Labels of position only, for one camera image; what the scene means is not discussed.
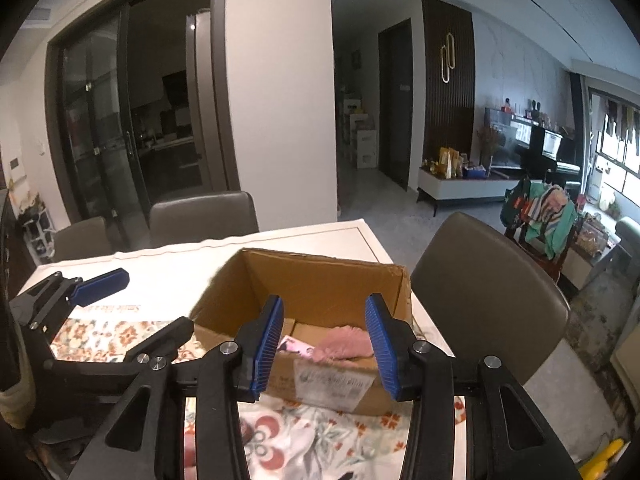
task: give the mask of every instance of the label sticker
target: label sticker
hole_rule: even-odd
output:
[[[305,359],[311,359],[314,353],[314,347],[300,341],[300,339],[286,335],[278,345],[278,352],[293,352]]]
[[[296,360],[293,363],[296,397],[341,412],[352,412],[373,384],[373,375],[337,370]]]

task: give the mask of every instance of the yellow object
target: yellow object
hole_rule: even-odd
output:
[[[600,462],[593,464],[593,466],[588,471],[580,474],[582,476],[582,480],[598,480],[602,475],[604,475],[604,472],[606,470],[607,461],[601,460]]]
[[[621,438],[617,438],[616,440],[613,440],[605,449],[603,449],[596,456],[594,456],[591,460],[589,460],[585,465],[583,465],[580,469],[578,469],[578,472],[580,473],[582,478],[586,479],[587,478],[586,475],[591,472],[591,469],[595,465],[600,465],[600,462],[604,462],[605,466],[606,466],[607,460],[609,460],[617,452],[619,452],[624,445],[625,445],[625,441],[622,440]],[[590,476],[589,478],[591,480],[593,478],[599,478],[599,477],[598,476],[596,476],[596,477],[591,477]]]
[[[452,177],[452,160],[450,148],[440,148],[440,157],[438,163],[438,173],[444,178]]]

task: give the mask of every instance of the dining chair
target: dining chair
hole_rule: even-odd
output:
[[[245,191],[209,193],[151,208],[151,247],[257,233],[254,199]]]
[[[104,218],[96,216],[65,227],[53,235],[54,262],[113,254]]]
[[[554,281],[511,240],[464,213],[438,229],[411,284],[457,357],[495,355],[520,384],[564,335],[569,305]]]

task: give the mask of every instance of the dark wooden door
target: dark wooden door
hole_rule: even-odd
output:
[[[406,189],[414,112],[411,20],[380,32],[380,170]]]

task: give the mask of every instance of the hanging clothes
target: hanging clothes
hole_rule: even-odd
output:
[[[603,135],[605,133],[604,123],[608,107],[609,102],[604,97],[600,97],[597,94],[591,97],[591,139],[588,158],[590,165],[593,164],[598,147],[598,133],[601,132]]]
[[[607,133],[613,137],[618,136],[616,133],[618,126],[618,103],[612,100],[609,100],[609,123],[607,123]]]
[[[626,141],[628,139],[627,131],[628,131],[628,125],[629,125],[629,122],[627,122],[628,107],[626,107],[625,105],[621,105],[621,106],[622,108],[620,110],[620,140],[622,140],[626,144]]]
[[[640,156],[640,112],[634,110],[634,128],[636,129],[636,156]]]
[[[543,236],[546,257],[552,260],[564,250],[566,240],[578,218],[574,203],[559,186],[532,182],[530,202],[523,209],[522,217],[529,224],[525,240]]]
[[[630,132],[634,129],[634,109],[631,106],[626,107],[626,126]]]

